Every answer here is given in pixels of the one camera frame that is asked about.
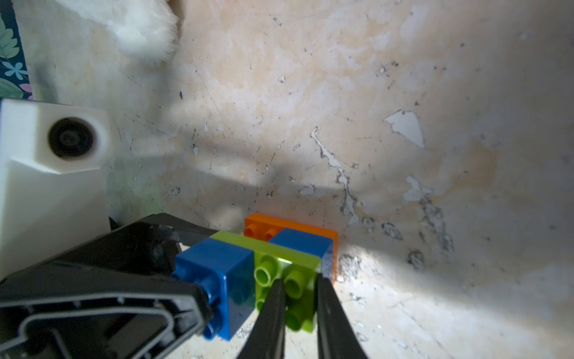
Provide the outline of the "small blue lego brick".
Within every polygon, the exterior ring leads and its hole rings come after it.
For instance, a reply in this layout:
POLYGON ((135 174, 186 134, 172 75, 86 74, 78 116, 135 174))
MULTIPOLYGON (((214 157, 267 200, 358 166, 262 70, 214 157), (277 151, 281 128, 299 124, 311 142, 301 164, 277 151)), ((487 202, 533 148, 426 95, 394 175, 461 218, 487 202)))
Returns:
POLYGON ((216 239, 204 239, 176 255, 175 278, 206 291, 214 317, 207 340, 231 340, 255 308, 254 252, 216 239))
POLYGON ((321 274, 333 281, 336 277, 336 251, 338 234, 328 230, 325 234, 309 233, 302 230, 286 228, 273 236, 269 243, 280 245, 321 259, 321 274))

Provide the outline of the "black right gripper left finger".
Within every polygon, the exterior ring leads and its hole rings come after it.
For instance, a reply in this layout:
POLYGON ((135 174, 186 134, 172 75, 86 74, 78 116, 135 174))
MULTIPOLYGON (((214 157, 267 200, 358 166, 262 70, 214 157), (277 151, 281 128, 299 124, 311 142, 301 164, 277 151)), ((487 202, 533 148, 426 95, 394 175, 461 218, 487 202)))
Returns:
POLYGON ((273 282, 255 326, 237 359, 282 359, 285 354, 286 292, 281 279, 273 282))

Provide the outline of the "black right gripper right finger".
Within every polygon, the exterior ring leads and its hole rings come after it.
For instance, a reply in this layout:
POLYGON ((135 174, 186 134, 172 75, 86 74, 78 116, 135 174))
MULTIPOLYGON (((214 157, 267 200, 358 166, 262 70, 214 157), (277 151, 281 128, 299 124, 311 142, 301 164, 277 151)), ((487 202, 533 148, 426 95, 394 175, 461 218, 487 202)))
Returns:
POLYGON ((318 275, 315 285, 318 357, 367 358, 328 278, 318 275))

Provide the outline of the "orange lego brick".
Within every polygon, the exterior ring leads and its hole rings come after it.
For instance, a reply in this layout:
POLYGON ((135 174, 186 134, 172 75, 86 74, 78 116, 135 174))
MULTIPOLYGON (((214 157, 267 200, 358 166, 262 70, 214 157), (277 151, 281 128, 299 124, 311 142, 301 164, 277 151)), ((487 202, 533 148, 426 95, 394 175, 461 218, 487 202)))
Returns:
POLYGON ((245 218, 243 234, 321 259, 321 274, 335 282, 339 235, 336 231, 280 218, 252 214, 245 218))

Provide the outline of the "green lego brick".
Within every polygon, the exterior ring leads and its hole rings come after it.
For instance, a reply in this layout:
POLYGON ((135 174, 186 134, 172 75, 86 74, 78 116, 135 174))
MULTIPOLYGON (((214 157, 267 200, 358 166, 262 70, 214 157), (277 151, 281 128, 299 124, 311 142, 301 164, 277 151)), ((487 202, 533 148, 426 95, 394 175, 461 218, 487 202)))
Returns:
POLYGON ((321 260, 270 242, 219 231, 212 239, 254 253, 255 306, 261 311, 273 282, 282 281, 286 292, 286 327, 312 333, 315 328, 315 284, 321 260))

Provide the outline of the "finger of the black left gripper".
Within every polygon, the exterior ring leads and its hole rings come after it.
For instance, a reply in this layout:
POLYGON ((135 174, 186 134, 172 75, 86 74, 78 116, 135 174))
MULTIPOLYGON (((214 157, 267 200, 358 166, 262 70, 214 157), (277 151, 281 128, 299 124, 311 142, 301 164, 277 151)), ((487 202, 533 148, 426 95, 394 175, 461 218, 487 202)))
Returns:
POLYGON ((42 266, 171 274, 182 245, 193 247, 216 232, 167 213, 154 214, 65 251, 42 266))
POLYGON ((197 284, 44 263, 1 283, 1 356, 165 358, 212 317, 197 284))

